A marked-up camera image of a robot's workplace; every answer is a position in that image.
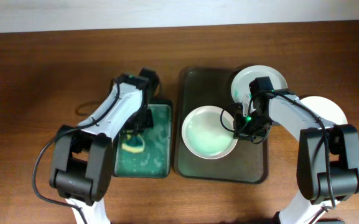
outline white robotic arm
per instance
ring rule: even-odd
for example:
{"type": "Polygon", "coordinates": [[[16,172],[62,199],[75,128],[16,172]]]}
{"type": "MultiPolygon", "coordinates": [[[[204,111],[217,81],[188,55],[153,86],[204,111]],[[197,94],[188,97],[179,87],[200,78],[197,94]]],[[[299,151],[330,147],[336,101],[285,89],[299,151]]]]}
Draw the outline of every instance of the white robotic arm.
{"type": "Polygon", "coordinates": [[[49,183],[73,208],[77,223],[110,223],[103,196],[114,169],[113,141],[120,131],[137,133],[152,128],[147,105],[158,84],[156,73],[150,70],[143,69],[138,77],[122,75],[89,118],[58,131],[49,183]],[[82,150],[89,152],[88,161],[73,157],[82,150]]]}
{"type": "Polygon", "coordinates": [[[320,118],[291,91],[273,90],[269,77],[256,78],[249,88],[253,97],[240,104],[248,103],[248,114],[244,119],[244,108],[236,114],[234,138],[266,139],[276,121],[299,141],[299,191],[275,215],[275,224],[313,224],[328,208],[359,193],[359,140],[352,125],[320,118]],[[255,111],[250,113],[252,103],[255,111]],[[329,161],[329,153],[339,155],[338,161],[329,161]]]}

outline sponge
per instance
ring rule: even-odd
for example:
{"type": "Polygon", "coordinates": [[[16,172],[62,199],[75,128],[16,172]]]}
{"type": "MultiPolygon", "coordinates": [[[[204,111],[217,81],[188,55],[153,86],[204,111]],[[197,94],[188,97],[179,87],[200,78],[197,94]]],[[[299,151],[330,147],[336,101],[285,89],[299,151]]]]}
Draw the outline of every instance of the sponge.
{"type": "Polygon", "coordinates": [[[140,134],[127,134],[121,145],[121,148],[125,151],[132,153],[143,152],[145,147],[144,140],[140,134]]]}

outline plate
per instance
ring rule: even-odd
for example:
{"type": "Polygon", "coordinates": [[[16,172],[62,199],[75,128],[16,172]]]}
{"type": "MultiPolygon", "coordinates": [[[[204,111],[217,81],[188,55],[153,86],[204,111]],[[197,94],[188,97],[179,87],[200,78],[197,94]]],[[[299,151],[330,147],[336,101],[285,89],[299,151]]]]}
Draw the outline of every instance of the plate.
{"type": "MultiPolygon", "coordinates": [[[[219,159],[236,146],[233,133],[225,130],[220,122],[222,109],[202,106],[190,112],[182,124],[182,139],[190,152],[203,159],[219,159]]],[[[233,129],[233,117],[223,113],[223,124],[233,129]]]]}
{"type": "Polygon", "coordinates": [[[322,118],[335,124],[348,124],[347,117],[341,108],[333,101],[321,96],[308,96],[301,100],[305,106],[322,118]]]}
{"type": "Polygon", "coordinates": [[[286,79],[276,69],[264,65],[250,66],[237,73],[233,79],[230,87],[233,100],[237,103],[248,103],[244,100],[249,101],[249,83],[259,77],[269,77],[275,90],[287,88],[286,79]]]}

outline dark gray tray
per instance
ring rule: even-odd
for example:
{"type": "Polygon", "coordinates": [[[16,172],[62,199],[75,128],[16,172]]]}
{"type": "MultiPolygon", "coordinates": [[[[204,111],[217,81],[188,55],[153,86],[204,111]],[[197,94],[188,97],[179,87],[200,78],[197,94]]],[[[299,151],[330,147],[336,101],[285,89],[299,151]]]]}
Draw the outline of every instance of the dark gray tray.
{"type": "Polygon", "coordinates": [[[192,67],[182,72],[174,157],[174,169],[179,175],[248,184],[260,184],[267,178],[268,140],[259,145],[238,141],[229,155],[214,160],[195,156],[182,140],[182,123],[192,110],[205,105],[223,108],[233,103],[230,85],[238,72],[238,69],[205,67],[192,67]]]}

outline wooden table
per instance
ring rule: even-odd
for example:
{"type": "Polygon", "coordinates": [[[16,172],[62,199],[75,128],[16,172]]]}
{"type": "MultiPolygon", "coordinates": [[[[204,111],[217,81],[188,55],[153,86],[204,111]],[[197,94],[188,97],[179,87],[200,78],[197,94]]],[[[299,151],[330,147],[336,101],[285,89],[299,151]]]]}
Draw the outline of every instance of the wooden table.
{"type": "MultiPolygon", "coordinates": [[[[175,105],[185,67],[244,64],[276,68],[299,95],[330,98],[359,131],[359,21],[0,34],[0,223],[74,223],[71,210],[34,195],[31,172],[41,147],[61,124],[83,119],[77,106],[104,98],[112,77],[154,68],[175,105]]],[[[106,210],[118,223],[271,218],[297,191],[297,151],[275,127],[262,184],[185,179],[173,170],[166,179],[114,178],[106,210]]],[[[48,184],[51,155],[37,183],[60,199],[48,184]]],[[[359,194],[325,217],[359,223],[359,194]]]]}

